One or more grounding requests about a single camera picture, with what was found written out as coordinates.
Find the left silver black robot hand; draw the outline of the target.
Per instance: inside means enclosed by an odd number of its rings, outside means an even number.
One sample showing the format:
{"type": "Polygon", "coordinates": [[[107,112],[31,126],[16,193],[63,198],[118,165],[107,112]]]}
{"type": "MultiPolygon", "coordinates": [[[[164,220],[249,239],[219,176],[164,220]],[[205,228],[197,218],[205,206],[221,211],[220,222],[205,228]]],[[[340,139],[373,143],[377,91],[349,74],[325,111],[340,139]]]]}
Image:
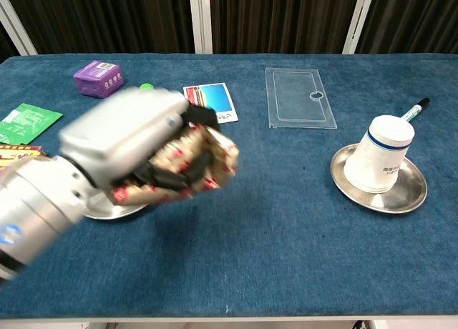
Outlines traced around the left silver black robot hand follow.
{"type": "Polygon", "coordinates": [[[123,89],[59,132],[59,156],[106,190],[139,171],[189,123],[218,128],[214,109],[193,105],[178,91],[123,89]]]}

